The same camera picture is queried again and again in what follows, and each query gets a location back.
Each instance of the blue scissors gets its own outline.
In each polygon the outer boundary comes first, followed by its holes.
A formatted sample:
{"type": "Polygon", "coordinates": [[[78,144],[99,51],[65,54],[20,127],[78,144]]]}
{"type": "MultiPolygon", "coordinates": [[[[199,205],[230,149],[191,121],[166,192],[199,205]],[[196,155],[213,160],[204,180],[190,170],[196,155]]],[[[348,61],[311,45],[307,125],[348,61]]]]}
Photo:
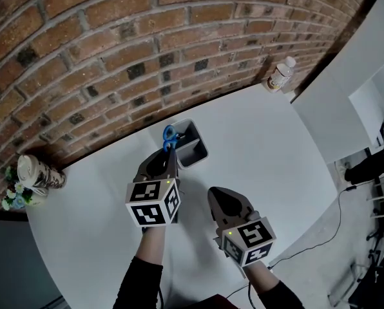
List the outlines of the blue scissors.
{"type": "Polygon", "coordinates": [[[178,143],[179,138],[181,137],[182,134],[178,134],[172,125],[167,125],[163,133],[164,151],[167,152],[169,147],[172,147],[174,149],[176,147],[176,144],[178,143]]]}

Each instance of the marker cube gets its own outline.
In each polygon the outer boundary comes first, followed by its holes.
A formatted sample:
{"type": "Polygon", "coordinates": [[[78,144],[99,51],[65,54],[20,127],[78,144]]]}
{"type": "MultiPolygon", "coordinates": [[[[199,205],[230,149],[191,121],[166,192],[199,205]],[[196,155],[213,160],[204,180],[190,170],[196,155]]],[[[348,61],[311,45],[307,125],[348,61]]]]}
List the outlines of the marker cube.
{"type": "Polygon", "coordinates": [[[221,248],[240,267],[244,267],[266,257],[275,240],[268,219],[261,218],[224,230],[221,248]]]}
{"type": "Polygon", "coordinates": [[[169,225],[180,206],[176,179],[129,183],[125,204],[138,227],[169,225]]]}

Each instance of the bottle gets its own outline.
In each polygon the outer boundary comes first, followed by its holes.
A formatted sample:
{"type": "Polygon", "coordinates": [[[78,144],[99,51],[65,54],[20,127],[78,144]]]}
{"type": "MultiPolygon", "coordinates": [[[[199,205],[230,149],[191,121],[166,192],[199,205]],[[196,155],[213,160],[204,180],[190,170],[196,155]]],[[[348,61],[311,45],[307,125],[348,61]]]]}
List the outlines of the bottle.
{"type": "Polygon", "coordinates": [[[285,58],[284,63],[279,63],[272,75],[269,76],[268,80],[263,82],[262,84],[266,89],[268,89],[271,93],[274,93],[285,86],[288,80],[292,77],[294,73],[294,66],[296,61],[294,58],[288,56],[285,58]]]}

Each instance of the bottle label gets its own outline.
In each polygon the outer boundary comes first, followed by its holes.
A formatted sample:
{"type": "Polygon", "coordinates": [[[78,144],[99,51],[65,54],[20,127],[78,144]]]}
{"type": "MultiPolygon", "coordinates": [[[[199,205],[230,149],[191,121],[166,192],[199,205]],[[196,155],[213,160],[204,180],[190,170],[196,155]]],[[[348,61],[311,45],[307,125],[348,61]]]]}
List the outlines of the bottle label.
{"type": "Polygon", "coordinates": [[[274,73],[268,78],[268,86],[271,89],[280,89],[283,87],[291,77],[283,76],[277,68],[274,73]]]}

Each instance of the gray container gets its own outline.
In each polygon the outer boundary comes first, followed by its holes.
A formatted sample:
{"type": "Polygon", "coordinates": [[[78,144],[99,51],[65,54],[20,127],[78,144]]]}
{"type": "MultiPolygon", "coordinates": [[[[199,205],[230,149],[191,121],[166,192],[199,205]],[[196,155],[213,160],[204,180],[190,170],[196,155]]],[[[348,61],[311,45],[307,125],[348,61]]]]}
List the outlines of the gray container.
{"type": "Polygon", "coordinates": [[[187,169],[209,156],[205,143],[192,119],[172,124],[178,134],[184,136],[175,147],[180,168],[187,169]]]}

